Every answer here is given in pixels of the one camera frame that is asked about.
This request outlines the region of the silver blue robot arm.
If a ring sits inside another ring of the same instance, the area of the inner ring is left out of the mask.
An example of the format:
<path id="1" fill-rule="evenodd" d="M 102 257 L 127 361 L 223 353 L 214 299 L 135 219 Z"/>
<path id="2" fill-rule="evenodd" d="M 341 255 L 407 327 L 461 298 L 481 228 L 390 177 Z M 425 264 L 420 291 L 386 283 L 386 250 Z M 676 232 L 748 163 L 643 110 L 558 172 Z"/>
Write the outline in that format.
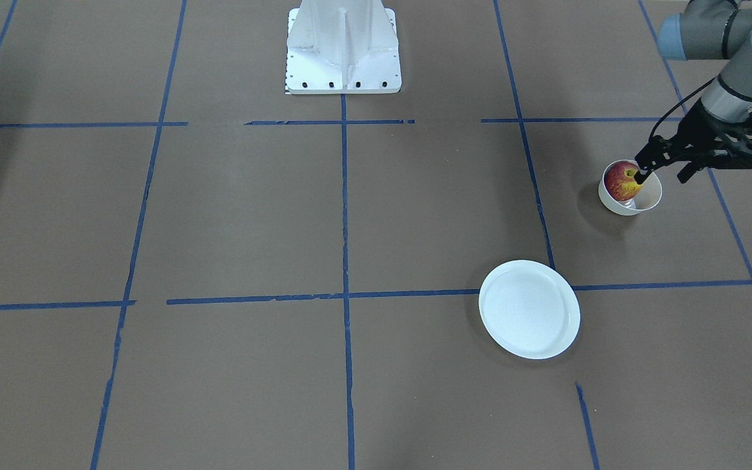
<path id="1" fill-rule="evenodd" d="M 752 9 L 739 1 L 689 1 L 662 22 L 656 45 L 663 59 L 721 59 L 725 66 L 693 92 L 697 101 L 673 137 L 651 132 L 635 158 L 635 182 L 672 163 L 684 163 L 683 183 L 707 168 L 752 169 Z"/>

